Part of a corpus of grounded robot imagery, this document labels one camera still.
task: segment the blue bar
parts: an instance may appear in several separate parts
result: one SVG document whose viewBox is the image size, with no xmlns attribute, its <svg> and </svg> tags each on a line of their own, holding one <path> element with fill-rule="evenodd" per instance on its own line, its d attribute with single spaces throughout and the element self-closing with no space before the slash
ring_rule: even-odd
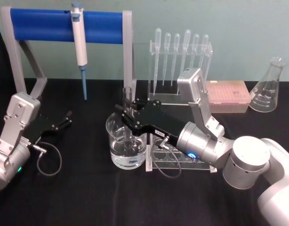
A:
<svg viewBox="0 0 289 226">
<path fill-rule="evenodd" d="M 11 8 L 16 40 L 71 41 L 69 10 Z M 122 13 L 84 12 L 86 42 L 122 44 Z"/>
</svg>

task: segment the blue led light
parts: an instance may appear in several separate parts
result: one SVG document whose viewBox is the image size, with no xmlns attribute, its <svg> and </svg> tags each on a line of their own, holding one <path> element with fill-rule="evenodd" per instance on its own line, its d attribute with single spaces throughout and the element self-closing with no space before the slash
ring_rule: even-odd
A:
<svg viewBox="0 0 289 226">
<path fill-rule="evenodd" d="M 192 158 L 192 159 L 197 159 L 197 156 L 196 156 L 196 154 L 194 152 L 187 153 L 187 156 Z"/>
</svg>

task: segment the light green wall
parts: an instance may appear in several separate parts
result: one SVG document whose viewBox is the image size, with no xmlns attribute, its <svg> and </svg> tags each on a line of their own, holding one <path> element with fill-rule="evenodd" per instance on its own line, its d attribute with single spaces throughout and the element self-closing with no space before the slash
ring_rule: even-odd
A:
<svg viewBox="0 0 289 226">
<path fill-rule="evenodd" d="M 0 7 L 70 9 L 71 0 L 0 0 Z M 80 0 L 87 11 L 133 11 L 137 79 L 147 79 L 148 43 L 163 34 L 209 35 L 209 80 L 259 80 L 272 56 L 289 59 L 289 0 Z M 0 29 L 3 33 L 0 15 Z M 73 43 L 32 42 L 49 78 L 80 78 Z M 122 79 L 122 45 L 88 44 L 91 79 Z M 23 57 L 26 77 L 33 73 Z M 289 66 L 281 81 L 289 80 Z"/>
</svg>

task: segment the power cord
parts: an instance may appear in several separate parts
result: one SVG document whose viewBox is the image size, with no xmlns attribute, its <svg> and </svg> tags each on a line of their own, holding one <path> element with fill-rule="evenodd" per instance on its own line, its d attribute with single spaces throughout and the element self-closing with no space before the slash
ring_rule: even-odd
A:
<svg viewBox="0 0 289 226">
<path fill-rule="evenodd" d="M 175 176 L 170 176 L 168 174 L 166 174 L 165 172 L 162 171 L 162 169 L 156 164 L 155 162 L 155 159 L 153 158 L 153 148 L 151 148 L 151 158 L 152 158 L 152 161 L 154 162 L 155 166 L 157 167 L 157 169 L 160 171 L 160 173 L 162 173 L 162 175 L 164 175 L 166 178 L 169 178 L 169 179 L 176 179 L 178 177 L 180 177 L 181 175 L 181 165 L 180 165 L 180 162 L 178 160 L 178 158 L 176 157 L 176 155 L 173 153 L 173 151 L 171 149 L 169 149 L 169 151 L 172 153 L 172 155 L 174 156 L 177 164 L 178 164 L 178 167 L 179 167 L 179 172 L 177 175 Z"/>
<path fill-rule="evenodd" d="M 44 176 L 47 176 L 47 177 L 52 177 L 52 176 L 56 175 L 58 172 L 60 172 L 61 167 L 62 167 L 62 156 L 61 156 L 60 151 L 57 149 L 57 147 L 55 147 L 54 145 L 52 145 L 52 144 L 50 144 L 50 143 L 47 143 L 47 142 L 41 141 L 41 142 L 38 142 L 37 144 L 38 144 L 38 145 L 41 145 L 41 144 L 42 144 L 42 145 L 48 145 L 48 146 L 54 148 L 55 151 L 58 153 L 59 158 L 60 158 L 60 166 L 59 166 L 58 170 L 57 170 L 56 172 L 54 172 L 54 173 L 48 174 L 48 173 L 43 172 L 43 171 L 40 169 L 40 166 L 39 166 L 40 159 L 41 159 L 41 157 L 43 156 L 43 153 L 44 153 L 44 152 L 41 152 L 40 155 L 39 155 L 39 157 L 38 157 L 38 160 L 37 160 L 37 168 L 38 168 L 38 171 L 39 171 L 41 174 L 43 174 Z"/>
</svg>

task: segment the pipette tip box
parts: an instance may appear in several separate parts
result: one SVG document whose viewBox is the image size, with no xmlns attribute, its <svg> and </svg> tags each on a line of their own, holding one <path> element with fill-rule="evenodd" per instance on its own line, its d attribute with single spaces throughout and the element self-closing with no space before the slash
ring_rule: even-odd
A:
<svg viewBox="0 0 289 226">
<path fill-rule="evenodd" d="M 245 113 L 251 101 L 244 81 L 206 81 L 211 113 Z"/>
</svg>

